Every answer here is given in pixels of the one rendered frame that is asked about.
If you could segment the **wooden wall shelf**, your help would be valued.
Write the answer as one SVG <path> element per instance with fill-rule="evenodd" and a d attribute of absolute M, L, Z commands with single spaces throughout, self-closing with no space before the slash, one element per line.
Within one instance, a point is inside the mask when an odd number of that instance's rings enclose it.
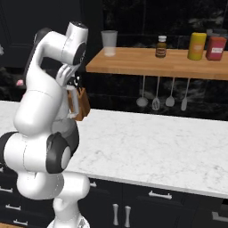
<path fill-rule="evenodd" d="M 87 72 L 158 77 L 199 78 L 228 81 L 228 51 L 222 60 L 200 61 L 187 58 L 187 50 L 168 49 L 165 58 L 157 58 L 154 48 L 117 47 L 112 57 L 101 50 L 86 65 Z"/>

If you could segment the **grey hanging wide spatula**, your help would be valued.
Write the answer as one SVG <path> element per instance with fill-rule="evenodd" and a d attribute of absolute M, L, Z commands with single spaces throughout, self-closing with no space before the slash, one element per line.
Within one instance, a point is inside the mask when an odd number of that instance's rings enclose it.
<path fill-rule="evenodd" d="M 170 93 L 169 97 L 167 97 L 167 99 L 166 99 L 166 106 L 168 106 L 168 107 L 173 107 L 175 105 L 175 99 L 172 95 L 173 89 L 174 89 L 174 83 L 175 83 L 175 78 L 173 77 L 171 93 Z"/>

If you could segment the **black cupboard door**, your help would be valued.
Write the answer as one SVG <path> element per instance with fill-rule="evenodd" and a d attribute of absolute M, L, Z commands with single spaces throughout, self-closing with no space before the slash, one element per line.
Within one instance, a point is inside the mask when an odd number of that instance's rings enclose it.
<path fill-rule="evenodd" d="M 96 182 L 97 187 L 90 186 L 78 206 L 90 228 L 122 228 L 122 184 L 94 178 L 89 181 Z M 113 204 L 118 204 L 118 226 L 113 224 Z"/>
<path fill-rule="evenodd" d="M 150 206 L 140 202 L 130 202 L 130 228 L 191 228 L 194 212 L 183 208 Z M 126 211 L 123 210 L 125 227 Z"/>

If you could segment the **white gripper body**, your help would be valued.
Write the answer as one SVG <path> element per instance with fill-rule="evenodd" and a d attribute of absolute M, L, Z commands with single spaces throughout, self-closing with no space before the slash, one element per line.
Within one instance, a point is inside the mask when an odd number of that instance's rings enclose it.
<path fill-rule="evenodd" d="M 71 112 L 76 116 L 79 113 L 77 89 L 73 85 L 69 87 L 69 94 L 71 96 Z"/>

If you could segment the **red canister with label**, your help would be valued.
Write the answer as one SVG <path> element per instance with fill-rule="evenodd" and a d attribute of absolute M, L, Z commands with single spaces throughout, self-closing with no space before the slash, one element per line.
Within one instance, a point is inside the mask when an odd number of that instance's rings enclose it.
<path fill-rule="evenodd" d="M 211 37 L 208 41 L 206 58 L 209 61 L 220 61 L 223 56 L 227 39 L 225 37 Z"/>

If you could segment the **black wall cupboards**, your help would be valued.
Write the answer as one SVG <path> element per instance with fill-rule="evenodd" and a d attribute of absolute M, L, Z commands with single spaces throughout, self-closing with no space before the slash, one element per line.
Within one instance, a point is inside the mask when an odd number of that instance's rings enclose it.
<path fill-rule="evenodd" d="M 25 67 L 38 30 L 64 34 L 71 21 L 88 27 L 88 63 L 102 49 L 102 0 L 0 0 L 0 67 Z"/>

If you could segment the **clear glass cup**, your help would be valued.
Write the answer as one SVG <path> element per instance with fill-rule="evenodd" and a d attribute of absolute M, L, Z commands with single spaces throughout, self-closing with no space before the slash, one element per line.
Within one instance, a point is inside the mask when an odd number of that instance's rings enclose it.
<path fill-rule="evenodd" d="M 104 30 L 101 34 L 104 55 L 114 56 L 116 54 L 118 32 L 116 30 Z"/>

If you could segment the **grey hanging narrow spatula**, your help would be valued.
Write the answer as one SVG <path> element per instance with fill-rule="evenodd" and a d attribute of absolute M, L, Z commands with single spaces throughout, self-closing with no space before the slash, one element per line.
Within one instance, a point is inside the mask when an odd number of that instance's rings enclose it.
<path fill-rule="evenodd" d="M 190 80 L 191 79 L 188 78 L 185 95 L 184 95 L 184 98 L 183 98 L 182 104 L 181 104 L 181 111 L 186 111 L 186 108 L 187 108 L 187 94 L 188 94 Z"/>

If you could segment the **grey hanging ladle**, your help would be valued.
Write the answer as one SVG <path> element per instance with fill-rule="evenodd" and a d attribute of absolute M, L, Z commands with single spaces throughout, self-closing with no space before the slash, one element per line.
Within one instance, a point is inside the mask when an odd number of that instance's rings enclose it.
<path fill-rule="evenodd" d="M 139 107 L 146 107 L 148 104 L 147 98 L 144 97 L 144 87 L 145 87 L 145 76 L 143 76 L 143 81 L 142 81 L 142 97 L 136 100 L 136 104 Z"/>

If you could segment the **black drawer front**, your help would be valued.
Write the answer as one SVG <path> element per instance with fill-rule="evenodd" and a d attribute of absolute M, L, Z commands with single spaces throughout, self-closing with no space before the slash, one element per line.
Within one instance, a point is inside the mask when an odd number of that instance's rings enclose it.
<path fill-rule="evenodd" d="M 162 199 L 150 197 L 148 193 L 153 191 L 158 194 L 170 193 L 173 198 Z M 164 190 L 160 188 L 141 186 L 136 184 L 123 184 L 123 197 L 125 200 L 132 200 L 135 202 L 145 203 L 150 206 L 166 207 L 166 208 L 182 208 L 185 202 L 185 194 L 179 191 Z"/>

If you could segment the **brown bottle with white cap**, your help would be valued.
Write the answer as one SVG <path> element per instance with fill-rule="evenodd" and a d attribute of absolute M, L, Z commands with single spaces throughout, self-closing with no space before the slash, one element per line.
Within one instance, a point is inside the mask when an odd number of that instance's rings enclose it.
<path fill-rule="evenodd" d="M 157 58 L 165 58 L 167 52 L 167 37 L 159 36 L 159 41 L 156 45 L 155 56 Z"/>

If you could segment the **yellow canister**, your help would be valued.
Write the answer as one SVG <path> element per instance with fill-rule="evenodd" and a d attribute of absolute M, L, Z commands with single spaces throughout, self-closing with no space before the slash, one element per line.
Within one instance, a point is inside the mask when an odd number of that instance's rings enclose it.
<path fill-rule="evenodd" d="M 204 51 L 204 46 L 206 43 L 207 34 L 193 32 L 191 34 L 189 51 L 187 58 L 192 61 L 200 61 Z"/>

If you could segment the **grey hanging slotted spatula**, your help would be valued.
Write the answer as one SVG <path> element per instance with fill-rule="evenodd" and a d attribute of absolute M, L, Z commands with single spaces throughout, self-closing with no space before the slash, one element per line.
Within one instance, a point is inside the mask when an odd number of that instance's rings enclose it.
<path fill-rule="evenodd" d="M 160 77 L 158 77 L 158 81 L 157 81 L 157 88 L 158 89 L 159 89 L 159 81 L 160 81 Z M 156 90 L 156 96 L 153 99 L 152 105 L 151 105 L 153 110 L 159 110 L 160 102 L 159 102 L 159 90 L 158 89 Z"/>

